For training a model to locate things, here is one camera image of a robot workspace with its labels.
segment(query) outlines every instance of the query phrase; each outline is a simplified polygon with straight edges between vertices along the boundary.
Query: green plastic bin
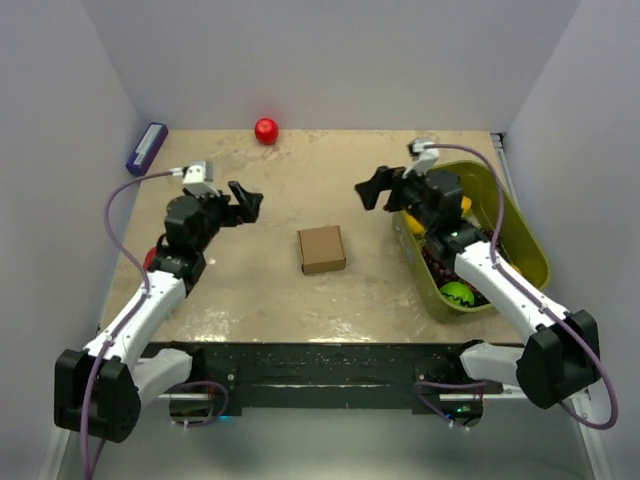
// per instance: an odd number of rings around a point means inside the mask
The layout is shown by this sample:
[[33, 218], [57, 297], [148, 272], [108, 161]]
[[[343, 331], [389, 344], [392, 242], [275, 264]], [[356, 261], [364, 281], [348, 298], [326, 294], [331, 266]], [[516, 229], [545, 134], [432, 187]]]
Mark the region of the green plastic bin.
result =
[[[464, 194], [472, 201], [471, 210], [483, 228], [495, 228], [498, 218], [498, 195], [491, 172], [477, 162], [460, 161], [434, 167], [447, 170], [460, 177]], [[509, 194], [501, 187], [505, 198], [504, 223], [500, 234], [507, 255], [520, 268], [522, 275], [536, 288], [543, 290], [549, 284], [549, 262]], [[439, 292], [427, 268], [420, 248], [419, 237], [414, 237], [401, 212], [393, 214], [392, 227], [405, 250], [416, 286], [429, 315], [439, 322], [450, 322], [461, 316], [491, 311], [491, 304], [480, 307], [462, 307], [449, 302]]]

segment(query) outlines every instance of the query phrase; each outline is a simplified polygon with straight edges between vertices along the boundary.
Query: marble pattern surface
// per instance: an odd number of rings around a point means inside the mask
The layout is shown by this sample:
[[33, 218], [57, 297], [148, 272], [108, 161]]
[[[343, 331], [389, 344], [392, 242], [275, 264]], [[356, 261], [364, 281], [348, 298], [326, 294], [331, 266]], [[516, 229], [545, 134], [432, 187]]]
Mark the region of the marble pattern surface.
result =
[[[517, 341], [495, 311], [456, 323], [430, 318], [415, 290], [391, 215], [365, 212], [354, 185], [380, 165], [406, 165], [406, 144], [429, 135], [486, 154], [499, 168], [486, 132], [283, 131], [275, 146], [250, 131], [173, 130], [151, 172], [212, 160], [216, 185], [238, 180], [265, 195], [254, 225], [223, 229], [211, 242], [200, 282], [158, 330], [156, 341], [227, 342], [462, 342]], [[444, 151], [441, 162], [467, 160]], [[163, 231], [167, 203], [180, 179], [143, 182], [125, 245], [144, 258]], [[296, 231], [340, 225], [347, 267], [305, 276]], [[118, 262], [102, 327], [140, 283], [124, 257]]]

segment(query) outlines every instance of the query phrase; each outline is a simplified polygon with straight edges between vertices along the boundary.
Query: red ball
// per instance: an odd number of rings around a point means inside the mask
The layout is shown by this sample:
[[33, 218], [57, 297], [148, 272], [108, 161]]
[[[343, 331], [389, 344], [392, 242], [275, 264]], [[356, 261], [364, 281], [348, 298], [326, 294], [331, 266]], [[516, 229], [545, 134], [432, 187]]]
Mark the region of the red ball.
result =
[[149, 270], [154, 258], [156, 258], [156, 247], [152, 247], [151, 250], [147, 252], [147, 256], [144, 257], [144, 264], [142, 266], [145, 270]]
[[273, 145], [278, 139], [280, 129], [278, 128], [278, 124], [270, 118], [261, 118], [256, 123], [254, 132], [256, 134], [256, 138], [261, 144]]

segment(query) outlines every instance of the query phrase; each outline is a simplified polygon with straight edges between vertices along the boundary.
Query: cardboard box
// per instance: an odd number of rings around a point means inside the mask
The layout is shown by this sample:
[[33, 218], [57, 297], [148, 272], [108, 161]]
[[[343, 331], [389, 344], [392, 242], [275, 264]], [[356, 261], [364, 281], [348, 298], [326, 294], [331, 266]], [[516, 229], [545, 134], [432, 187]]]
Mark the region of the cardboard box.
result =
[[338, 225], [299, 230], [298, 245], [305, 275], [343, 270], [347, 265]]

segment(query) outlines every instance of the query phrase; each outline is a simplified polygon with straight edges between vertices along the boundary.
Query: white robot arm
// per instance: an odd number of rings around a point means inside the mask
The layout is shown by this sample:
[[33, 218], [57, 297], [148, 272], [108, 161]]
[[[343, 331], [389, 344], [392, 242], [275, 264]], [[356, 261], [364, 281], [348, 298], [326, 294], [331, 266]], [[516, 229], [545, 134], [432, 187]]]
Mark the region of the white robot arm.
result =
[[462, 218], [459, 178], [430, 170], [438, 158], [434, 145], [426, 139], [412, 142], [408, 147], [413, 162], [408, 168], [379, 167], [370, 180], [355, 188], [366, 210], [375, 208], [379, 194], [389, 190], [384, 209], [405, 210], [420, 222], [426, 228], [431, 255], [477, 288], [518, 332], [524, 348], [484, 342], [466, 348], [458, 359], [464, 373], [469, 379], [518, 386], [541, 408], [598, 381], [601, 375], [592, 361], [599, 362], [593, 317], [585, 311], [569, 313], [547, 298], [492, 249], [478, 228]]
[[[97, 359], [101, 365], [91, 398], [89, 434], [113, 442], [129, 436], [149, 402], [192, 373], [192, 357], [180, 350], [167, 348], [153, 358], [140, 357], [162, 322], [200, 279], [209, 242], [222, 227], [255, 222], [263, 196], [229, 182], [238, 202], [231, 205], [231, 197], [213, 184], [211, 162], [175, 170], [183, 176], [185, 195], [167, 206], [165, 233], [158, 239], [147, 272], [148, 288], [143, 282], [111, 325], [84, 349], [66, 350], [58, 357], [54, 421], [59, 427], [79, 431], [84, 389]], [[127, 320], [143, 297], [140, 308]]]

